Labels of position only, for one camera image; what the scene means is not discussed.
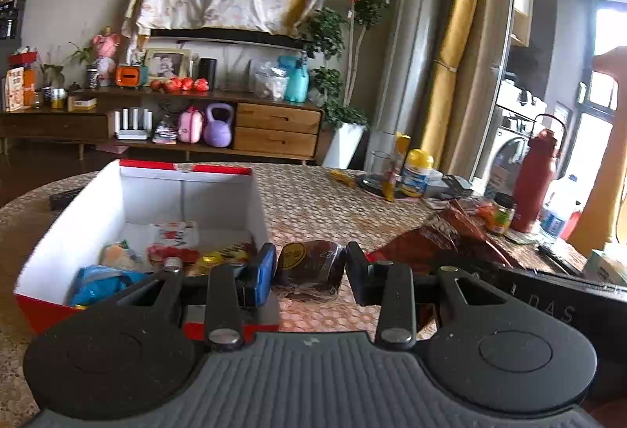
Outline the person's hand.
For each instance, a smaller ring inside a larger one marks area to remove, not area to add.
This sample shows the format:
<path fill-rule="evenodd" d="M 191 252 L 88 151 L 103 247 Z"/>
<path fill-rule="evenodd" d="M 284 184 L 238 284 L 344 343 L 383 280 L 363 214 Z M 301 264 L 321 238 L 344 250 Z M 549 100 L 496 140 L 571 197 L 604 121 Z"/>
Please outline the person's hand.
<path fill-rule="evenodd" d="M 593 70 L 621 83 L 627 73 L 627 47 L 618 46 L 593 58 Z"/>

